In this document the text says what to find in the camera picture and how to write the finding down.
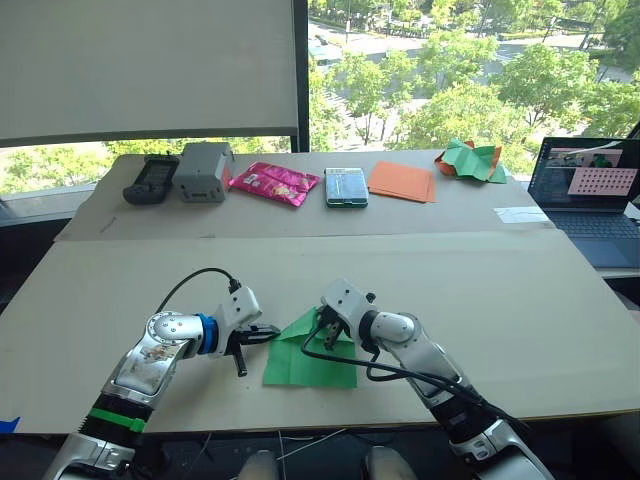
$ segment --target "white table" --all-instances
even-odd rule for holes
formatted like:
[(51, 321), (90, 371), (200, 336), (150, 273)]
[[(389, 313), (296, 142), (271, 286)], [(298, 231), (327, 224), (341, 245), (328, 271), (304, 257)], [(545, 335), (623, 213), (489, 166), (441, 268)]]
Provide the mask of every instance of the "white table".
[[(349, 278), (381, 308), (416, 314), (517, 416), (640, 408), (640, 327), (561, 231), (519, 230), (58, 242), (0, 317), (0, 418), (22, 416), (23, 433), (77, 428), (166, 292), (204, 266), (252, 287), (279, 327)], [(199, 277), (168, 308), (211, 312), (225, 287)], [(267, 350), (246, 348), (242, 379), (228, 357), (181, 362), (148, 431), (432, 421), (406, 382), (362, 370), (353, 390), (263, 387)]]
[(495, 207), (535, 205), (513, 178), (491, 184), (443, 176), (433, 165), (439, 150), (366, 153), (236, 155), (239, 174), (262, 161), (324, 176), (326, 167), (362, 167), (368, 177), (380, 160), (434, 171), (437, 203), (371, 195), (365, 209), (329, 209), (324, 184), (298, 209), (232, 190), (222, 204), (188, 204), (177, 192), (164, 203), (133, 206), (122, 189), (142, 169), (142, 155), (123, 155), (56, 240), (135, 240), (213, 237), (284, 237), (473, 232), (555, 228), (551, 222), (504, 224)]

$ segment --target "laptop screen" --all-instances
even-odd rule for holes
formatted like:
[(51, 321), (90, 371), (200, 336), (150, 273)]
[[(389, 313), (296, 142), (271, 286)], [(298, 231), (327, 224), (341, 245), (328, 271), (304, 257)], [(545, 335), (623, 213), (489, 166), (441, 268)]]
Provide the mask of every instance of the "laptop screen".
[(640, 140), (547, 137), (529, 194), (546, 209), (623, 211), (640, 191)]

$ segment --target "gray box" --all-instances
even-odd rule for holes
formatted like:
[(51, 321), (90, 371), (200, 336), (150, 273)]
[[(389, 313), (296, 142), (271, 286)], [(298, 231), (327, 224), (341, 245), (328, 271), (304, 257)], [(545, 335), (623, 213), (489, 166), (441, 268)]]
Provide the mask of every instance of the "gray box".
[(227, 142), (187, 143), (173, 186), (183, 202), (223, 202), (235, 164)]

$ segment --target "handheld device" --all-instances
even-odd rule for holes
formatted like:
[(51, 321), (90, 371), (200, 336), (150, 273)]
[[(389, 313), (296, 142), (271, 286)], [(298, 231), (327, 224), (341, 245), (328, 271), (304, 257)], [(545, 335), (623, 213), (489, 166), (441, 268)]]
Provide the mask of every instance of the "handheld device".
[(235, 164), (227, 142), (188, 143), (173, 184), (183, 202), (223, 202)]
[(364, 208), (369, 192), (361, 168), (326, 168), (324, 171), (327, 206), (330, 208)]
[(122, 190), (124, 199), (132, 205), (161, 203), (171, 188), (171, 178), (176, 171), (178, 157), (173, 155), (146, 155), (142, 171), (133, 185)]

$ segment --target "tree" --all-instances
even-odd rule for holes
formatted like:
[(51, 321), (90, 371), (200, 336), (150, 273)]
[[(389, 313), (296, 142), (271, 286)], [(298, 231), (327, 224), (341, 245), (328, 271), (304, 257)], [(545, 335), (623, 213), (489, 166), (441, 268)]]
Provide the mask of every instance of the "tree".
[(328, 4), (329, 7), (344, 10), (345, 12), (351, 10), (351, 14), (359, 13), (365, 17), (373, 13), (378, 6), (376, 0), (333, 0), (333, 2), (330, 0)]
[(313, 62), (309, 63), (309, 136), (311, 151), (328, 152), (344, 136), (342, 119), (329, 103), (327, 81)]
[(537, 13), (534, 0), (491, 0), (487, 17), (494, 31), (521, 32)]
[(411, 9), (409, 0), (393, 0), (391, 2), (393, 16), (402, 18), (407, 10)]
[(429, 13), (433, 7), (433, 0), (418, 0), (416, 2), (416, 8), (422, 13)]
[(564, 4), (560, 0), (540, 0), (534, 8), (532, 28), (546, 28), (549, 26), (550, 17), (560, 17), (564, 12)]
[[(635, 76), (640, 79), (640, 70)], [(640, 118), (640, 83), (601, 82), (586, 104), (588, 137), (626, 137)]]
[(191, 142), (229, 142), (235, 153), (274, 153), (289, 151), (288, 137), (222, 137), (222, 138), (150, 138), (143, 140), (114, 140), (104, 142), (116, 158), (128, 153), (180, 154)]
[(590, 92), (596, 70), (596, 62), (585, 52), (558, 51), (539, 43), (504, 65), (492, 83), (501, 100), (526, 108), (530, 126), (555, 118), (562, 128), (573, 129), (582, 119), (580, 103)]
[(502, 146), (501, 159), (512, 172), (531, 173), (533, 159), (523, 140), (531, 129), (522, 111), (504, 105), (493, 87), (466, 83), (438, 92), (416, 112), (402, 116), (396, 127), (396, 150), (439, 148), (451, 138), (473, 140), (477, 146)]
[(493, 37), (469, 38), (463, 30), (433, 33), (418, 53), (419, 85), (427, 97), (482, 73), (483, 64), (495, 57)]
[(399, 15), (398, 19), (401, 22), (415, 22), (422, 18), (422, 12), (420, 10), (406, 9), (403, 10)]
[(597, 10), (595, 3), (581, 2), (567, 10), (567, 17), (581, 22), (593, 22)]
[(614, 50), (618, 65), (632, 72), (640, 67), (640, 0), (634, 0), (606, 26), (603, 40)]
[(314, 11), (326, 10), (327, 6), (327, 0), (311, 0), (309, 3), (309, 9)]
[(356, 131), (367, 145), (371, 139), (374, 115), (383, 108), (385, 77), (379, 65), (362, 54), (347, 53), (344, 60), (331, 69), (332, 87), (345, 98), (350, 115), (364, 118), (364, 126)]
[(380, 62), (384, 75), (384, 108), (381, 111), (382, 132), (380, 140), (384, 140), (387, 119), (395, 109), (411, 101), (415, 87), (415, 61), (405, 51), (389, 51)]
[(633, 7), (634, 5), (638, 7), (640, 2), (638, 2), (638, 0), (606, 0), (601, 2), (598, 9), (598, 16), (594, 19), (596, 27), (601, 29), (603, 26), (608, 25), (622, 15), (628, 7)]
[(455, 0), (433, 0), (430, 14), (437, 26), (449, 24), (454, 6)]
[(25, 147), (8, 156), (1, 190), (6, 193), (85, 185), (99, 180), (112, 158), (73, 147)]

